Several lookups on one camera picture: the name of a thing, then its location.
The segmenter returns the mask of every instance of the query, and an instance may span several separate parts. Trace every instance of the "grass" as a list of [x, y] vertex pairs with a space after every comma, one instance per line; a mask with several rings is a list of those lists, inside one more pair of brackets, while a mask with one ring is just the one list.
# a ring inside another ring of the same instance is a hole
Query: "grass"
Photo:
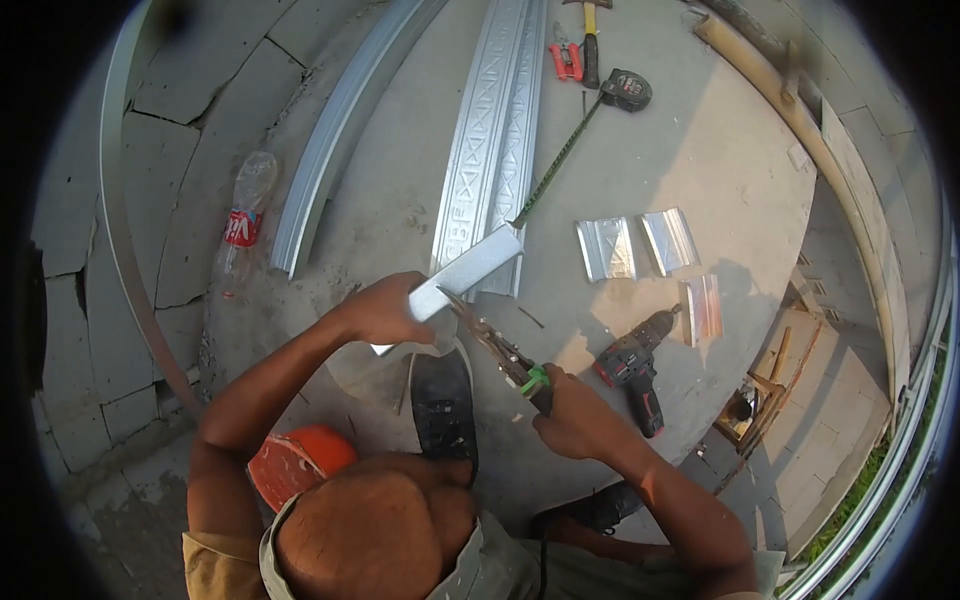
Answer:
[[[942, 340], [947, 337], [948, 330], [949, 324], [948, 326], [944, 327], [944, 334], [941, 338]], [[917, 459], [917, 453], [920, 450], [921, 440], [924, 438], [924, 433], [930, 425], [930, 420], [933, 416], [933, 398], [935, 398], [940, 391], [940, 382], [943, 378], [946, 359], [946, 353], [938, 349], [936, 362], [933, 366], [933, 378], [930, 382], [928, 402], [924, 405], [924, 412], [920, 417], [920, 423], [918, 424], [917, 431], [914, 435], [913, 441], [910, 443], [909, 449], [907, 450], [907, 455], [903, 461], [903, 464], [900, 466], [900, 471], [894, 478], [893, 485], [880, 502], [880, 506], [877, 508], [874, 516], [870, 519], [870, 522], [867, 523], [867, 527], [853, 543], [853, 546], [847, 555], [843, 557], [843, 559], [840, 560], [837, 566], [833, 568], [827, 577], [820, 582], [820, 585], [818, 585], [810, 593], [808, 597], [811, 600], [816, 600], [819, 598], [825, 590], [829, 589], [830, 586], [832, 586], [833, 583], [839, 579], [839, 577], [847, 569], [847, 565], [850, 563], [850, 561], [855, 559], [860, 552], [863, 551], [864, 546], [873, 536], [874, 532], [879, 526], [879, 523], [890, 511], [890, 507], [893, 505], [894, 499], [897, 497], [897, 493], [903, 487], [903, 482], [906, 479], [907, 471]], [[837, 509], [833, 512], [833, 515], [830, 516], [828, 521], [824, 523], [824, 526], [820, 528], [820, 531], [817, 532], [817, 535], [814, 536], [813, 540], [810, 541], [810, 544], [808, 544], [804, 551], [801, 552], [797, 557], [796, 560], [798, 562], [812, 564], [815, 560], [817, 560], [817, 557], [823, 554], [830, 542], [833, 541], [837, 533], [840, 532], [840, 529], [851, 517], [857, 505], [859, 505], [860, 501], [863, 500], [863, 496], [867, 493], [867, 489], [870, 487], [870, 484], [873, 483], [874, 478], [880, 469], [880, 465], [883, 463], [883, 459], [886, 458], [887, 451], [889, 449], [890, 440], [887, 436], [884, 436], [880, 444], [878, 444], [877, 447], [874, 448], [867, 457], [867, 462], [864, 464], [863, 469], [860, 470], [856, 476], [856, 479], [853, 480], [851, 488], [847, 491], [847, 495], [845, 495], [843, 500], [841, 500], [840, 505], [837, 506]], [[926, 472], [924, 473], [924, 480], [922, 482], [923, 486], [928, 485], [932, 477], [932, 472], [935, 469], [935, 464], [927, 465]], [[869, 570], [864, 571], [863, 575], [861, 576], [867, 576], [868, 573]], [[785, 586], [777, 588], [775, 594], [777, 596], [781, 595], [788, 587], [789, 584], [786, 584]]]

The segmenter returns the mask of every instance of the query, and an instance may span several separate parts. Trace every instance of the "cordless drill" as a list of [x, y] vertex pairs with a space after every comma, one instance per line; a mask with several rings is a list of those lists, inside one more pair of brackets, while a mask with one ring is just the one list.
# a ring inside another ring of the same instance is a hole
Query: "cordless drill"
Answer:
[[674, 315], [681, 310], [677, 304], [655, 312], [593, 361], [593, 370], [607, 385], [627, 393], [627, 406], [645, 438], [663, 431], [663, 413], [654, 392], [654, 350], [673, 329]]

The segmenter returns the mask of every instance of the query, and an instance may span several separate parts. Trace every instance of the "shoe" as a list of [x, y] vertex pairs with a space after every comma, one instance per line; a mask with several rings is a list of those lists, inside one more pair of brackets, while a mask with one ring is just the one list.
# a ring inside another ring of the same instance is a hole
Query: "shoe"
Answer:
[[410, 406], [423, 457], [469, 460], [477, 474], [473, 424], [473, 377], [459, 340], [443, 356], [414, 354], [410, 360]]
[[530, 521], [530, 539], [541, 540], [556, 518], [569, 516], [598, 534], [613, 535], [613, 527], [640, 510], [643, 500], [626, 481], [609, 485], [585, 498], [537, 513]]

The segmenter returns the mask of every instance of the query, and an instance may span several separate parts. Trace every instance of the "red bottle label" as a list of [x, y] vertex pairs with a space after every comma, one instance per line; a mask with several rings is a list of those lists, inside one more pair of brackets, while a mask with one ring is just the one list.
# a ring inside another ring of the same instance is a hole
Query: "red bottle label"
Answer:
[[224, 241], [234, 246], [249, 248], [256, 242], [256, 234], [260, 230], [261, 215], [246, 210], [232, 210], [227, 221], [227, 231]]

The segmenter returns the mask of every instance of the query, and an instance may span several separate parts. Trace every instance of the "hammer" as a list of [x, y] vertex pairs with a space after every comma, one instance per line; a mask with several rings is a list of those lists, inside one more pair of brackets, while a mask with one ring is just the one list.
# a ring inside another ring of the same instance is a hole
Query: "hammer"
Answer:
[[600, 87], [600, 54], [597, 49], [596, 7], [613, 8], [613, 0], [564, 0], [564, 4], [579, 2], [584, 5], [584, 87]]

